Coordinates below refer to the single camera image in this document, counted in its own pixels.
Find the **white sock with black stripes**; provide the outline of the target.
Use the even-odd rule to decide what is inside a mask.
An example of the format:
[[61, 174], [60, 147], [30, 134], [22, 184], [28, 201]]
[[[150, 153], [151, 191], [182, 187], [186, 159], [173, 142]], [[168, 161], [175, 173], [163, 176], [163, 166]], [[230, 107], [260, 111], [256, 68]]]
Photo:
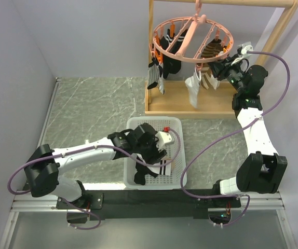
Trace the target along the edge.
[[188, 89], [189, 102], [194, 107], [197, 108], [198, 92], [201, 83], [201, 72], [194, 69], [193, 75], [185, 80], [185, 85]]

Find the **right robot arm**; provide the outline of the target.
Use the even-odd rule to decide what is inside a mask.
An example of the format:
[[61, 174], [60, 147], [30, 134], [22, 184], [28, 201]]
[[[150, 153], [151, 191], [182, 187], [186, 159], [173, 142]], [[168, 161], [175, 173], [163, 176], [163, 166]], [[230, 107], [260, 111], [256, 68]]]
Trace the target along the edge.
[[248, 151], [235, 177], [217, 181], [217, 190], [211, 194], [211, 202], [217, 207], [224, 206], [229, 195], [276, 193], [288, 165], [286, 157], [280, 156], [271, 143], [263, 120], [259, 93], [268, 71], [260, 65], [243, 71], [242, 62], [233, 56], [209, 63], [213, 78], [227, 80], [236, 90], [232, 109], [243, 129]]

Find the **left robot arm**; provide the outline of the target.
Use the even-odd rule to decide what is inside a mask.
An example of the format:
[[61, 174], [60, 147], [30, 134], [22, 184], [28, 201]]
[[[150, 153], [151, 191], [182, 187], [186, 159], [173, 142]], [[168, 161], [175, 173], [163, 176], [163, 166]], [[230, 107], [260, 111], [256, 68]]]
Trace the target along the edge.
[[173, 141], [170, 133], [156, 131], [143, 123], [135, 129], [114, 132], [98, 141], [70, 148], [51, 149], [44, 144], [30, 157], [33, 164], [24, 169], [30, 193], [34, 198], [55, 195], [76, 209], [82, 208], [87, 201], [83, 184], [64, 177], [65, 172], [128, 155], [140, 155], [140, 161], [155, 165], [167, 154], [165, 147]]

